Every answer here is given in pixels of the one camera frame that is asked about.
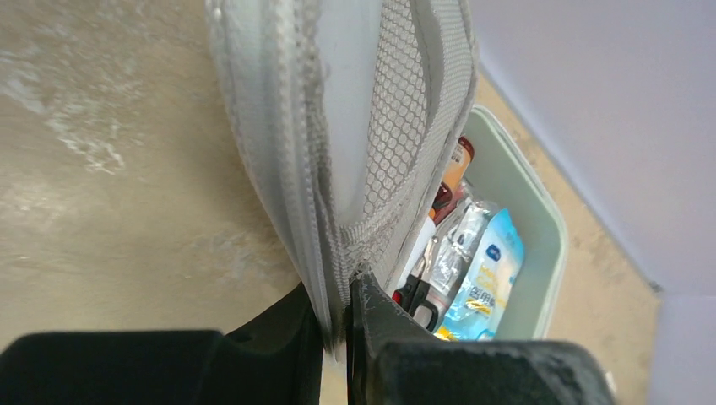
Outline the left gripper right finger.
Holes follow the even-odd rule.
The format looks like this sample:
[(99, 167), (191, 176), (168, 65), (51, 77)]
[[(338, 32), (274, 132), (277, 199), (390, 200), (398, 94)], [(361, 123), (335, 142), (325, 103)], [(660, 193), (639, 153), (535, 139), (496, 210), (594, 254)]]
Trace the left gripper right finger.
[(613, 404), (604, 371), (565, 341), (446, 342), (371, 273), (350, 285), (350, 404)]

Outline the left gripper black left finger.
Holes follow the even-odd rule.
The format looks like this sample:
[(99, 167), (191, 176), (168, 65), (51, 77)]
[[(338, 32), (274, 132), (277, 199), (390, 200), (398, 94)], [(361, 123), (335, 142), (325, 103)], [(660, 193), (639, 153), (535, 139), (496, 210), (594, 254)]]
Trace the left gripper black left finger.
[(43, 332), (1, 354), (4, 404), (316, 404), (323, 340), (302, 286), (245, 325)]

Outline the black handled scissors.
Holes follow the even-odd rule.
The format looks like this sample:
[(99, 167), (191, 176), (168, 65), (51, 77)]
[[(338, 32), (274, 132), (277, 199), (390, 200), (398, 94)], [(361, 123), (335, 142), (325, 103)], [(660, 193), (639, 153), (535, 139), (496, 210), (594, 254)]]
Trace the black handled scissors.
[(434, 332), (439, 318), (439, 310), (427, 298), (431, 290), (430, 279), (435, 255), (439, 252), (439, 247), (439, 239), (436, 236), (432, 236), (427, 241), (425, 250), (408, 273), (405, 283), (396, 289), (392, 295), (393, 301), (411, 316), (415, 316), (420, 308), (428, 311), (429, 317), (425, 328), (429, 332)]

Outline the light blue wipes packet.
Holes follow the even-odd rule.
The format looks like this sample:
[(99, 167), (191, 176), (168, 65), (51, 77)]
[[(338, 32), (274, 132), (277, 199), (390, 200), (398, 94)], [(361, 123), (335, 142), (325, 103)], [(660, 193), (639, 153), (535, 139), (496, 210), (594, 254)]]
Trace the light blue wipes packet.
[(446, 341), (483, 341), (497, 328), (523, 266), (523, 242), (508, 209), (489, 218), (460, 288), (434, 334)]

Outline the brown bottle orange cap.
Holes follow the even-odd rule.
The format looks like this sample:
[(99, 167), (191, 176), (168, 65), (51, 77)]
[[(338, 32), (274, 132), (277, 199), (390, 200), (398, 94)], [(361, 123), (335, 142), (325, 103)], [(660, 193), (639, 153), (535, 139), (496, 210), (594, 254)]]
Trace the brown bottle orange cap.
[(434, 224), (439, 224), (451, 210), (455, 193), (474, 156), (472, 143), (465, 136), (460, 136), (429, 212), (429, 218)]

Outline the grey storage case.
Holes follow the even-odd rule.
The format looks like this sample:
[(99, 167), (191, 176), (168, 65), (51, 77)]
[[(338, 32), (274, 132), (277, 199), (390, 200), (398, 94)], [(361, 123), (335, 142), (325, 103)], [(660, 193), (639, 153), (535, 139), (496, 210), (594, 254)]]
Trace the grey storage case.
[(507, 208), (526, 257), (496, 335), (547, 334), (564, 220), (505, 129), (475, 104), (468, 1), (207, 1), (209, 46), (250, 181), (309, 294), (329, 352), (349, 285), (391, 288), (460, 135), (477, 193)]

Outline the white plastic bottle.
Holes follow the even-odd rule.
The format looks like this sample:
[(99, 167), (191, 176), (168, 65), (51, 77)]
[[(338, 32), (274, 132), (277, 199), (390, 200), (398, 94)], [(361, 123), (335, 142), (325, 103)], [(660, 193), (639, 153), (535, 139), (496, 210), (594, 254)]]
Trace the white plastic bottle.
[(430, 216), (426, 217), (420, 229), (418, 237), (413, 245), (413, 248), (410, 252), (408, 260), (404, 266), (404, 270), (401, 272), (400, 277), (398, 278), (398, 282), (395, 285), (395, 289), (399, 289), (405, 284), (408, 275), (410, 274), (418, 260), (424, 254), (429, 240), (435, 234), (435, 230), (436, 226), (433, 222), (433, 219)]

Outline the small white pad packet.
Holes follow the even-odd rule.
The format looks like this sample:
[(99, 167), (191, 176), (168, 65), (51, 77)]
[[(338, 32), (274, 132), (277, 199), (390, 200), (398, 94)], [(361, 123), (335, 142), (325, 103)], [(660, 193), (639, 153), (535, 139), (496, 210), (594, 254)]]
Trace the small white pad packet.
[(484, 229), (498, 209), (493, 202), (464, 197), (439, 224), (440, 245), (429, 280), (429, 300), (439, 315), (444, 315), (455, 299)]

